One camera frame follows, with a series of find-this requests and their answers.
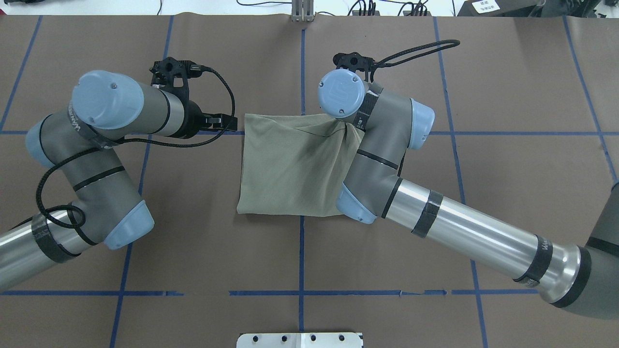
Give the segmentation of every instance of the black cable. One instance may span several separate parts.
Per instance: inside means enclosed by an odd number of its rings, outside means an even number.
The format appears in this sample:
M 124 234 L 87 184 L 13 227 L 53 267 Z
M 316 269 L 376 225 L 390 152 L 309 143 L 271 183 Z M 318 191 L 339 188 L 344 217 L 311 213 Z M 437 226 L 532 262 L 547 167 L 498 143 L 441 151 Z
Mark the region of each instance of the black cable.
M 228 94 L 230 94 L 230 102 L 232 104 L 232 112 L 230 113 L 230 116 L 234 117 L 235 112 L 236 112 L 236 103 L 234 99 L 234 94 L 232 93 L 232 89 L 230 89 L 230 86 L 228 85 L 226 80 L 224 80 L 223 77 L 217 71 L 215 71 L 215 69 L 211 67 L 202 65 L 200 66 L 200 68 L 202 69 L 202 71 L 210 72 L 214 74 L 215 76 L 217 76 L 219 81 L 222 82 L 223 86 L 226 87 L 226 89 L 228 90 Z M 118 144 L 126 144 L 128 142 L 145 142 L 147 144 L 153 144 L 153 145 L 159 145 L 159 146 L 182 147 L 182 148 L 197 147 L 197 146 L 203 146 L 206 144 L 210 144 L 211 142 L 214 142 L 215 140 L 217 140 L 220 136 L 224 134 L 225 131 L 228 130 L 230 123 L 231 122 L 228 122 L 228 124 L 226 124 L 225 127 L 221 131 L 219 131 L 214 137 L 210 138 L 209 140 L 203 141 L 203 142 L 198 142 L 196 144 L 172 144 L 169 142 L 155 141 L 151 139 L 142 139 L 142 138 L 120 139 L 116 142 Z
M 363 15 L 372 15 L 372 6 L 374 6 L 374 1 L 368 1 L 368 12 L 363 11 Z
M 448 48 L 452 48 L 452 47 L 456 47 L 457 45 L 460 45 L 460 41 L 459 40 L 441 40 L 441 41 L 437 41 L 437 42 L 433 42 L 433 43 L 428 43 L 426 45 L 421 45 L 421 46 L 417 46 L 417 47 L 413 47 L 413 48 L 409 48 L 407 50 L 398 52 L 396 54 L 392 54 L 390 56 L 388 56 L 387 58 L 384 58 L 380 61 L 378 61 L 377 63 L 374 63 L 373 68 L 371 70 L 371 74 L 370 74 L 370 82 L 374 81 L 374 73 L 376 72 L 376 70 L 380 67 L 392 67 L 392 66 L 396 66 L 396 65 L 400 65 L 402 63 L 406 63 L 408 61 L 411 61 L 413 59 L 419 58 L 419 57 L 423 57 L 423 56 L 427 56 L 428 54 L 432 54 L 438 51 L 442 51 L 442 50 L 446 50 Z M 401 56 L 405 56 L 409 53 L 413 53 L 416 51 L 421 51 L 421 50 L 427 50 L 428 48 L 431 47 L 436 47 L 439 46 L 433 50 L 427 51 L 427 52 L 423 52 L 423 53 L 419 53 L 416 54 L 412 57 L 408 57 L 406 59 L 403 59 L 401 61 L 397 61 L 394 63 L 387 63 L 388 61 L 392 60 L 392 59 L 396 59 L 398 57 Z
M 412 12 L 412 10 L 413 10 L 413 6 L 414 6 L 415 4 L 413 4 L 413 3 L 412 3 L 412 2 L 410 2 L 410 1 L 408 1 L 408 2 L 405 2 L 405 3 L 404 3 L 404 5 L 402 5 L 402 7 L 400 7 L 400 10 L 399 10 L 399 11 L 397 11 L 397 15 L 401 15 L 402 10 L 404 9 L 404 6 L 406 6 L 406 5 L 410 5 L 410 10 L 411 10 L 411 12 Z
M 77 212 L 81 216 L 81 218 L 80 218 L 81 222 L 78 224 L 79 226 L 82 226 L 84 224 L 84 222 L 86 221 L 86 215 L 84 215 L 84 211 L 82 209 L 79 209 L 78 207 L 72 206 L 70 204 L 63 204 L 61 206 L 55 206 L 55 207 L 51 207 L 51 208 L 45 209 L 45 210 L 47 212 L 50 212 L 50 213 L 51 212 L 55 212 L 55 211 L 74 211 L 74 212 Z M 11 230 L 13 228 L 19 227 L 19 226 L 25 224 L 26 222 L 30 222 L 30 221 L 32 221 L 32 217 L 29 217 L 29 218 L 25 219 L 24 221 L 21 221 L 19 224 L 13 226 L 11 228 Z
M 50 177 L 50 175 L 52 175 L 52 173 L 54 173 L 56 170 L 58 170 L 60 167 L 62 167 L 63 165 L 78 159 L 82 156 L 91 154 L 93 152 L 97 152 L 99 151 L 99 149 L 97 149 L 96 147 L 91 147 L 90 149 L 84 150 L 82 152 L 78 152 L 75 155 L 64 159 L 60 162 L 58 162 L 56 165 L 54 165 L 53 167 L 51 167 L 47 172 L 45 172 L 45 174 L 43 174 L 43 177 L 41 177 L 41 180 L 39 181 L 39 185 L 37 186 L 37 195 L 35 196 L 35 199 L 37 200 L 37 208 L 39 209 L 39 212 L 45 216 L 49 221 L 52 221 L 52 223 L 60 226 L 60 227 L 64 227 L 64 228 L 79 228 L 81 226 L 83 226 L 86 223 L 86 215 L 84 215 L 84 212 L 82 209 L 79 209 L 78 207 L 75 206 L 71 206 L 70 209 L 66 209 L 66 210 L 72 210 L 72 211 L 76 211 L 78 212 L 81 216 L 82 216 L 82 220 L 77 223 L 77 224 L 66 224 L 60 220 L 58 220 L 57 218 L 53 217 L 50 212 L 53 212 L 54 208 L 51 209 L 46 209 L 45 206 L 43 205 L 43 199 L 41 198 L 42 194 L 43 194 L 43 187 L 45 187 L 45 183 L 47 182 L 47 179 Z
M 352 13 L 353 9 L 355 8 L 355 5 L 357 5 L 357 4 L 359 4 L 359 15 L 361 15 L 361 10 L 362 10 L 361 3 L 363 3 L 363 7 L 365 7 L 365 0 L 357 0 L 357 1 L 355 1 L 354 4 L 352 4 L 352 6 L 350 6 L 350 10 L 348 10 L 348 14 L 347 15 L 350 15 Z
M 232 89 L 230 88 L 230 86 L 228 85 L 228 83 L 223 79 L 223 77 L 217 72 L 215 71 L 215 69 L 208 67 L 208 66 L 200 66 L 201 70 L 203 72 L 210 72 L 212 74 L 214 74 L 215 76 L 217 76 L 217 78 L 219 79 L 219 81 L 222 82 L 223 86 L 226 88 L 226 90 L 228 90 L 228 93 L 230 94 L 230 103 L 232 104 L 232 112 L 230 113 L 230 116 L 233 118 L 236 112 L 236 103 L 235 103 L 235 99 L 234 99 L 234 94 L 232 93 Z M 211 142 L 214 142 L 215 140 L 219 139 L 219 137 L 221 137 L 225 131 L 228 130 L 228 127 L 230 126 L 230 123 L 232 123 L 232 120 L 230 120 L 228 122 L 228 124 L 225 125 L 225 127 L 219 131 L 214 137 L 210 138 L 209 140 L 203 141 L 203 142 L 198 142 L 197 144 L 172 144 L 172 143 L 168 143 L 168 142 L 161 142 L 161 141 L 155 141 L 155 140 L 150 140 L 150 139 L 141 139 L 141 138 L 131 138 L 131 139 L 120 139 L 117 140 L 116 142 L 118 144 L 126 144 L 128 142 L 145 142 L 148 144 L 153 144 L 153 145 L 159 145 L 159 146 L 168 146 L 168 147 L 181 147 L 181 148 L 188 148 L 188 147 L 197 147 L 197 146 L 203 146 L 206 144 L 210 144 Z M 100 149 L 93 147 L 87 150 L 84 150 L 82 152 L 78 152 L 77 154 L 63 160 L 60 161 L 59 163 L 57 163 L 56 165 L 54 165 L 53 167 L 51 167 L 47 172 L 45 172 L 45 174 L 43 174 L 43 177 L 41 177 L 41 180 L 39 181 L 39 184 L 37 186 L 37 194 L 35 196 L 35 199 L 37 201 L 37 208 L 39 209 L 39 212 L 41 214 L 43 214 L 43 216 L 45 216 L 49 221 L 51 221 L 52 223 L 60 226 L 60 227 L 64 227 L 64 228 L 79 228 L 81 226 L 83 226 L 86 223 L 86 215 L 84 214 L 84 211 L 82 209 L 79 209 L 76 206 L 70 206 L 70 205 L 64 205 L 64 206 L 56 206 L 56 207 L 52 207 L 52 208 L 45 208 L 45 205 L 43 205 L 43 199 L 41 198 L 42 194 L 43 194 L 43 188 L 45 187 L 45 183 L 47 182 L 48 178 L 50 177 L 50 175 L 52 173 L 54 173 L 56 170 L 58 170 L 60 167 L 62 167 L 63 165 L 78 159 L 82 156 L 91 154 L 93 152 L 99 151 Z M 53 217 L 50 213 L 54 212 L 54 211 L 58 211 L 58 210 L 70 210 L 70 211 L 75 211 L 77 212 L 80 216 L 81 216 L 81 220 L 79 223 L 77 224 L 66 224 L 58 219 L 56 219 L 55 217 Z M 29 218 L 23 222 L 21 222 L 19 225 L 20 226 L 22 224 L 25 224 L 26 222 L 32 220 L 32 218 Z
M 258 5 L 265 5 L 265 4 L 277 4 L 277 5 L 292 4 L 291 1 L 265 1 L 265 2 L 257 2 L 255 4 L 242 4 L 242 3 L 238 2 L 238 0 L 236 0 L 236 3 L 241 5 L 241 6 L 258 6 Z

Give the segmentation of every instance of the grid line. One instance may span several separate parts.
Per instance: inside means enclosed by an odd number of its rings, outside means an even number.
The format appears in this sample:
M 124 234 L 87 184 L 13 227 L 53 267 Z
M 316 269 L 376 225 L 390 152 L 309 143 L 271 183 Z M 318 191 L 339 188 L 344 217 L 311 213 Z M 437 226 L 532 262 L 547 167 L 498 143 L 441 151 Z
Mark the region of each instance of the grid line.
M 38 30 L 41 27 L 42 20 L 43 20 L 43 16 L 40 15 L 37 20 L 37 25 L 35 26 L 35 30 L 32 33 L 32 38 L 30 38 L 28 49 L 26 50 L 26 54 L 24 55 L 24 59 L 22 60 L 22 65 L 19 67 L 19 72 L 17 73 L 17 77 L 15 78 L 13 89 L 11 90 L 11 94 L 9 95 L 9 100 L 6 103 L 6 108 L 4 109 L 4 113 L 2 114 L 2 119 L 0 120 L 0 132 L 4 128 L 4 123 L 6 122 L 6 119 L 9 116 L 9 110 L 11 109 L 11 104 L 13 104 L 13 98 L 15 97 L 15 93 L 17 92 L 17 86 L 19 85 L 19 81 L 22 79 L 22 74 L 24 73 L 26 62 L 28 61 L 28 58 L 30 57 L 30 52 L 32 51 L 32 46 L 35 43 L 35 39 L 37 38 Z
M 602 135 L 602 128 L 600 127 L 600 122 L 597 119 L 595 108 L 593 107 L 593 103 L 591 102 L 591 96 L 589 95 L 589 89 L 587 88 L 587 84 L 585 83 L 584 77 L 582 76 L 580 64 L 578 63 L 578 57 L 576 57 L 576 51 L 574 50 L 574 44 L 572 42 L 572 35 L 569 32 L 568 18 L 565 15 L 563 15 L 563 26 L 565 27 L 565 35 L 568 38 L 569 50 L 572 54 L 574 65 L 576 66 L 576 72 L 578 73 L 578 78 L 580 79 L 582 90 L 584 92 L 584 96 L 585 98 L 587 98 L 587 104 L 589 105 L 589 111 L 591 112 L 593 123 L 595 123 L 597 134 L 600 137 L 600 142 L 602 143 L 602 148 L 604 150 L 604 155 L 606 156 L 606 162 L 608 162 L 610 174 L 613 177 L 613 181 L 617 181 L 617 173 L 615 172 L 615 166 L 613 165 L 613 160 L 610 158 L 610 154 L 608 153 L 608 147 L 606 146 L 606 141 L 604 140 L 604 136 Z
M 2 296 L 118 296 L 120 291 L 113 290 L 7 290 Z M 183 296 L 176 291 L 125 291 L 124 296 Z
M 168 23 L 168 33 L 165 39 L 165 46 L 163 48 L 163 58 L 165 59 L 166 56 L 168 55 L 168 48 L 170 47 L 170 37 L 172 35 L 172 26 L 174 24 L 174 16 L 171 15 L 170 16 L 170 21 Z M 142 162 L 142 172 L 140 174 L 140 183 L 138 185 L 138 189 L 137 192 L 140 194 L 140 196 L 142 196 L 142 189 L 144 188 L 144 177 L 146 175 L 146 166 L 148 164 L 149 161 L 149 154 L 150 154 L 150 144 L 147 143 L 146 144 L 146 149 L 144 151 L 144 160 Z M 123 310 L 123 298 L 124 298 L 124 293 L 125 293 L 125 286 L 127 284 L 127 275 L 129 273 L 129 262 L 131 261 L 131 251 L 133 249 L 133 243 L 130 243 L 127 246 L 127 253 L 125 255 L 125 259 L 124 259 L 124 267 L 123 267 L 123 276 L 122 276 L 122 280 L 121 280 L 121 284 L 120 284 L 120 290 L 118 292 L 118 302 L 116 304 L 116 314 L 114 317 L 114 325 L 112 327 L 112 334 L 110 337 L 110 348 L 114 348 L 114 346 L 116 345 L 116 335 L 118 333 L 118 326 L 120 324 L 120 315 L 121 312 Z
M 438 30 L 438 21 L 436 17 L 434 20 L 434 33 L 436 35 L 436 41 L 440 41 L 440 34 Z M 447 78 L 445 74 L 445 66 L 443 64 L 443 52 L 438 51 L 438 62 L 441 68 L 441 79 L 443 80 L 443 92 L 445 97 L 445 105 L 447 106 L 447 119 L 449 121 L 449 132 L 451 133 L 451 146 L 454 152 L 454 161 L 456 163 L 456 175 L 458 179 L 458 188 L 460 190 L 460 201 L 466 204 L 466 196 L 464 195 L 464 184 L 462 183 L 462 171 L 460 169 L 460 158 L 458 157 L 458 150 L 456 144 L 456 134 L 454 129 L 454 121 L 451 115 L 451 104 L 449 102 L 449 94 L 447 91 Z M 477 302 L 477 316 L 479 317 L 479 328 L 482 332 L 482 344 L 484 348 L 488 348 L 488 337 L 486 335 L 486 323 L 483 317 L 483 305 L 482 295 L 479 291 L 479 280 L 477 278 L 477 265 L 473 259 L 470 260 L 470 268 L 473 276 L 473 285 L 475 286 L 475 299 Z
M 305 115 L 305 29 L 301 29 L 301 115 Z M 299 332 L 305 332 L 305 216 L 299 217 Z

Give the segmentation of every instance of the folded fabric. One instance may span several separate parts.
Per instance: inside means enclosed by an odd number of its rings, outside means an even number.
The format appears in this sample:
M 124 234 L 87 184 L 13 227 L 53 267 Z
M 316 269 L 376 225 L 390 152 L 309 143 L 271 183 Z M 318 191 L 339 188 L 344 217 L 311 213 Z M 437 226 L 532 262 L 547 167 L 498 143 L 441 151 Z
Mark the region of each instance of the folded fabric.
M 326 115 L 245 114 L 239 214 L 331 216 L 363 132 Z

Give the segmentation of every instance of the black cable on floor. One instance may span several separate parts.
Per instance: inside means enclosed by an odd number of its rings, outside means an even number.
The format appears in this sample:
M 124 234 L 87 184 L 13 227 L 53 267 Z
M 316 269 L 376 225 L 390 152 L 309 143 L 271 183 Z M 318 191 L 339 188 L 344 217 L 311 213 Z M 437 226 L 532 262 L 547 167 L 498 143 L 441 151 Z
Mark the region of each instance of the black cable on floor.
M 266 5 L 266 4 L 277 4 L 277 5 L 292 4 L 291 1 L 265 1 L 265 2 L 257 2 L 255 4 L 242 4 L 239 2 L 239 0 L 236 0 L 236 3 L 241 6 L 258 6 L 258 5 Z

